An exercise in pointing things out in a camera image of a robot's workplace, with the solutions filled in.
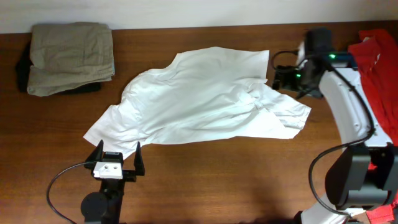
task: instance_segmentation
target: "wooden table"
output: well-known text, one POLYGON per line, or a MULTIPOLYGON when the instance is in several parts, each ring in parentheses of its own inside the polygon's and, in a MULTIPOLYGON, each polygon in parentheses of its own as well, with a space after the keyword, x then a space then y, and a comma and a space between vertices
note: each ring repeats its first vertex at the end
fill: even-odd
MULTIPOLYGON (((0 223, 66 223, 47 205, 46 187, 56 173, 86 159, 94 147, 82 136, 109 105, 120 102, 123 88, 139 73, 166 67, 176 53, 212 46, 269 49, 272 54, 294 49, 307 29, 319 26, 333 31, 333 43, 340 50, 359 41, 358 31, 363 29, 385 28, 398 37, 397 21, 115 30, 113 81, 96 93, 39 98, 18 92, 14 71, 30 34, 0 35, 0 223)), ((279 61, 293 62, 293 57, 279 61)), ((268 85, 273 75, 269 68, 268 85)), ((339 144, 340 137, 325 100, 300 101, 312 112, 292 140, 233 138, 144 146, 147 175, 126 184, 121 221, 252 222, 290 218, 310 207, 315 199, 308 187, 308 166, 319 152, 339 144)), ((326 156, 316 166, 319 194, 337 156, 338 152, 326 156)), ((133 168, 132 161, 125 161, 125 169, 133 168)), ((80 167, 56 181, 51 199, 63 214, 82 223, 80 203, 99 187, 100 182, 80 167)))

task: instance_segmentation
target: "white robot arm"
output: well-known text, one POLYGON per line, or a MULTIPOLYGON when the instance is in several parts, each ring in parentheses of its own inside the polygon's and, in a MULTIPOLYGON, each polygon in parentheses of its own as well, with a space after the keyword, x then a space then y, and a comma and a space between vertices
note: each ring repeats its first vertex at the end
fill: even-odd
POLYGON ((313 92, 315 96, 324 96, 343 143, 321 153, 312 162, 308 177, 318 202, 299 212, 295 221, 347 223, 354 215, 390 204, 398 189, 398 148, 392 145, 369 105, 352 55, 335 52, 331 32, 322 28, 308 31, 299 50, 281 53, 298 55, 297 65, 275 68, 274 59, 280 53, 275 54, 271 60, 277 71, 275 78, 286 76, 282 80, 300 90, 298 98, 313 92), (319 198, 312 184, 313 166, 322 156, 337 149, 343 153, 328 171, 326 194, 319 198), (368 170, 371 162, 377 165, 374 170, 368 170))

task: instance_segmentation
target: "white wall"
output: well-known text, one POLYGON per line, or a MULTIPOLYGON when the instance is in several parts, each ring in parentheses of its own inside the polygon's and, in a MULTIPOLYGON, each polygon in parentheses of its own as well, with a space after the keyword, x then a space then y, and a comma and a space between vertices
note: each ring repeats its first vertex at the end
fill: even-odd
POLYGON ((398 19, 398 0, 0 0, 0 33, 40 22, 112 29, 398 19))

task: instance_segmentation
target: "folded khaki pants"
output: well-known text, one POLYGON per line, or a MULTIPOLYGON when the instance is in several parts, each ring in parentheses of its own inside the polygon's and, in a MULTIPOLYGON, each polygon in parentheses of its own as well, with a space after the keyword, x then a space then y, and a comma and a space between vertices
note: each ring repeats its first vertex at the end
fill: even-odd
POLYGON ((114 75, 112 33, 105 24, 33 26, 27 92, 48 96, 114 75))

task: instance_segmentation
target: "wrinkled fabric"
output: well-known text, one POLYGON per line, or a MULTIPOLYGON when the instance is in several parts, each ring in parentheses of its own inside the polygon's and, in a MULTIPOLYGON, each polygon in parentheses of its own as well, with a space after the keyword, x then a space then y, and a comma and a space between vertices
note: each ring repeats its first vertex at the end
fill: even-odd
POLYGON ((114 75, 111 29, 105 24, 39 24, 32 28, 27 92, 48 96, 114 75))
POLYGON ((127 158, 141 144, 183 144, 235 136, 293 138, 310 108, 265 85, 269 51, 212 47, 177 54, 124 89, 84 138, 127 158))

